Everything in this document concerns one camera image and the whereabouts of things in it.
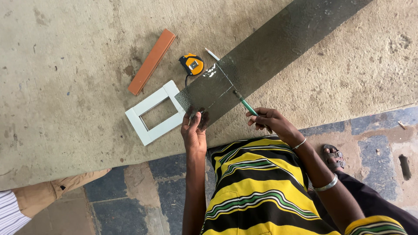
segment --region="thin bracelet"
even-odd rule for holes
[[[327,185],[325,185],[324,187],[320,187],[320,188],[313,188],[315,191],[317,191],[317,192],[321,192],[321,191],[325,191],[325,190],[327,190],[327,189],[330,189],[330,188],[332,188],[332,187],[334,187],[334,185],[336,185],[337,184],[337,181],[338,181],[338,176],[337,176],[337,174],[335,174],[334,173],[334,175],[335,175],[335,177],[334,177],[334,179],[331,181],[331,183],[329,183],[329,184],[327,184]]]
[[[296,147],[294,147],[293,149],[298,149],[299,148],[299,146],[301,146],[304,142],[306,141],[306,138],[305,138],[305,140],[300,144],[300,145],[298,145],[298,146],[296,146]]]

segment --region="white striped shirt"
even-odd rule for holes
[[[11,190],[0,192],[0,235],[12,235],[30,220],[20,212],[16,196]]]

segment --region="orange strip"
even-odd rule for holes
[[[128,86],[128,90],[132,92],[132,94],[138,95],[138,93],[142,90],[175,37],[176,36],[172,32],[164,29],[160,38],[158,38],[154,47],[151,49],[151,52],[148,54],[144,63],[136,73],[131,84]]]

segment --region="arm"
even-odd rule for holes
[[[256,130],[264,129],[263,124],[270,126],[280,139],[286,142],[291,148],[296,147],[305,140],[302,133],[277,110],[257,108],[255,111],[260,116],[252,116],[248,125],[256,123]],[[334,174],[328,169],[308,141],[305,141],[304,144],[293,151],[302,161],[312,182],[312,186],[315,188],[323,187],[334,179]],[[340,181],[334,187],[317,192],[317,194],[325,209],[343,233],[351,222],[364,218],[360,206]]]
[[[186,201],[183,213],[183,235],[197,235],[202,229],[205,212],[205,155],[206,135],[197,126],[201,113],[197,112],[189,125],[185,114],[181,135],[186,148]]]

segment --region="hand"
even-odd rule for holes
[[[181,125],[181,135],[184,140],[184,147],[186,148],[186,155],[188,156],[202,156],[206,155],[206,131],[200,131],[197,127],[200,123],[201,113],[197,112],[189,125],[189,114],[185,114],[183,124]]]
[[[263,125],[268,125],[271,129],[276,132],[277,136],[294,147],[305,140],[305,137],[293,126],[279,111],[275,109],[267,108],[256,108],[254,109],[260,116],[252,116],[250,112],[247,112],[245,116],[252,116],[248,121],[248,125],[251,126],[255,123],[256,130],[263,130]]]

